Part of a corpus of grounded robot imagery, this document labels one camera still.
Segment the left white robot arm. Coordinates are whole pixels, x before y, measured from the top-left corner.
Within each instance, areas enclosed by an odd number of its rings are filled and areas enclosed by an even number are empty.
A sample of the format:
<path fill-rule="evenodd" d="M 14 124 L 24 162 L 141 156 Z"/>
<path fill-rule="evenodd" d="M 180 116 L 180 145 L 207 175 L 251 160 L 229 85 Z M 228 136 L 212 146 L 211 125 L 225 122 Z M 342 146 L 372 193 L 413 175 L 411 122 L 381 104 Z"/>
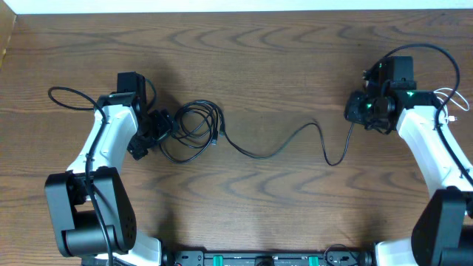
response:
<path fill-rule="evenodd" d="M 120 173 L 127 154 L 140 160 L 178 130 L 147 100 L 141 74 L 121 72 L 117 89 L 93 100 L 94 124 L 66 171 L 48 176 L 44 190 L 59 252 L 82 265 L 164 265 L 161 241 L 137 228 Z"/>

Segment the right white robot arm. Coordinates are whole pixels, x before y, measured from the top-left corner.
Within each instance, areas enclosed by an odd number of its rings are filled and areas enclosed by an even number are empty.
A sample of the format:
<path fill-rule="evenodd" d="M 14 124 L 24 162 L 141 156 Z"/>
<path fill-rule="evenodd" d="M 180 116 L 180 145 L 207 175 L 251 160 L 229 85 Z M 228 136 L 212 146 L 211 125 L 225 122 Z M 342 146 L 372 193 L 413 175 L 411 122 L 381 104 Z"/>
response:
<path fill-rule="evenodd" d="M 379 242 L 362 265 L 471 265 L 472 164 L 449 130 L 441 102 L 420 91 L 410 56 L 387 56 L 364 74 L 344 117 L 366 130 L 397 132 L 427 185 L 430 200 L 405 239 Z"/>

